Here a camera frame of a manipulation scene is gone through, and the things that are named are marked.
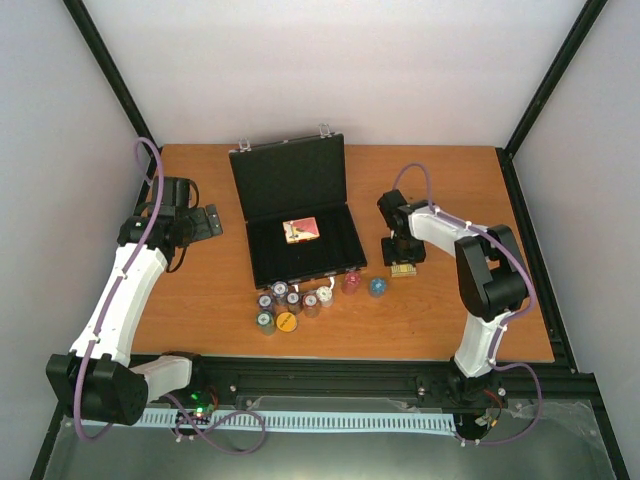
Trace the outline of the blue playing card deck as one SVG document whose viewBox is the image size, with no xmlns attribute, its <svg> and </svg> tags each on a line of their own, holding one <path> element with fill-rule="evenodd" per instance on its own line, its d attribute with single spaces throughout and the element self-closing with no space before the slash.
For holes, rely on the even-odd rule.
<svg viewBox="0 0 640 480">
<path fill-rule="evenodd" d="M 417 268 L 408 264 L 394 264 L 390 267 L 390 273 L 392 278 L 413 277 L 417 275 Z"/>
</svg>

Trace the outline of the blue poker chip stack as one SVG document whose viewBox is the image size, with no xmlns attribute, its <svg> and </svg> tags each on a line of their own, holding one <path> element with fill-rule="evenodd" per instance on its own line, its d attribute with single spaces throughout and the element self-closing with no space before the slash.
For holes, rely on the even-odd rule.
<svg viewBox="0 0 640 480">
<path fill-rule="evenodd" d="M 380 298 L 387 290 L 387 281 L 382 277 L 375 277 L 370 281 L 369 294 L 374 298 Z"/>
</svg>

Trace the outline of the red poker chip stack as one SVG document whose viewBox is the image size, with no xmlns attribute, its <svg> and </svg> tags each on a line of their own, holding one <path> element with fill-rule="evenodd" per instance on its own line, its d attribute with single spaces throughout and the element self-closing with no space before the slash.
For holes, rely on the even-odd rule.
<svg viewBox="0 0 640 480">
<path fill-rule="evenodd" d="M 361 283 L 361 275 L 357 271 L 347 272 L 342 281 L 341 290 L 345 295 L 353 295 L 357 292 Z"/>
</svg>

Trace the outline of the red playing card deck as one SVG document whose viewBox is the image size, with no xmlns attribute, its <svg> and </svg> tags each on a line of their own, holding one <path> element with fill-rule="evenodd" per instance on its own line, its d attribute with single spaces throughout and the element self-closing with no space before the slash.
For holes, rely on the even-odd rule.
<svg viewBox="0 0 640 480">
<path fill-rule="evenodd" d="M 320 237 L 315 217 L 284 221 L 282 226 L 287 244 L 308 242 Z"/>
</svg>

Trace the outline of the black poker set case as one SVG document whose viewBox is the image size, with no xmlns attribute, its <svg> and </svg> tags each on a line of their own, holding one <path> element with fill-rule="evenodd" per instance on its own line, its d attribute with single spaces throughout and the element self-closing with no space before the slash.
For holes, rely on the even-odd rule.
<svg viewBox="0 0 640 480">
<path fill-rule="evenodd" d="M 317 135 L 229 152 L 254 285 L 289 284 L 367 266 L 347 203 L 344 136 Z M 318 239 L 287 244 L 282 223 L 315 217 Z"/>
</svg>

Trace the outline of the white poker chip stack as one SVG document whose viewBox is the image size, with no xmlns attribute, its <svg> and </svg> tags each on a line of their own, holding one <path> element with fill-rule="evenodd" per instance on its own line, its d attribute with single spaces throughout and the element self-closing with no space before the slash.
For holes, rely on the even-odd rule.
<svg viewBox="0 0 640 480">
<path fill-rule="evenodd" d="M 315 295 L 322 307 L 328 308 L 334 304 L 333 289 L 329 286 L 319 287 L 316 290 Z"/>
</svg>

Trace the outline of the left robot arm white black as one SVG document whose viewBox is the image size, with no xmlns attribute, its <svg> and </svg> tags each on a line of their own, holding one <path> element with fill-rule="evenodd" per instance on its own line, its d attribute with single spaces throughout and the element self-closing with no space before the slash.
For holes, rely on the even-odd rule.
<svg viewBox="0 0 640 480">
<path fill-rule="evenodd" d="M 155 178 L 150 201 L 120 227 L 114 266 L 86 327 L 66 354 L 46 365 L 52 389 L 76 425 L 85 421 L 131 426 L 145 407 L 175 392 L 186 402 L 208 390 L 203 359 L 168 351 L 131 366 L 133 340 L 152 290 L 176 272 L 189 246 L 221 235 L 214 205 L 200 206 L 196 183 Z"/>
</svg>

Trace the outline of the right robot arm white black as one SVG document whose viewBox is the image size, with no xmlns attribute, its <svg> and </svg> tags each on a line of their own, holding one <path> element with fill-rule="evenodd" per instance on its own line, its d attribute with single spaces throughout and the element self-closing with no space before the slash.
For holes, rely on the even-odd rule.
<svg viewBox="0 0 640 480">
<path fill-rule="evenodd" d="M 508 324 L 535 291 L 513 231 L 461 220 L 435 204 L 409 204 L 397 189 L 377 201 L 390 235 L 381 240 L 384 264 L 414 267 L 431 245 L 455 260 L 458 291 L 467 311 L 461 344 L 451 359 L 448 392 L 470 402 L 493 382 L 497 351 Z"/>
</svg>

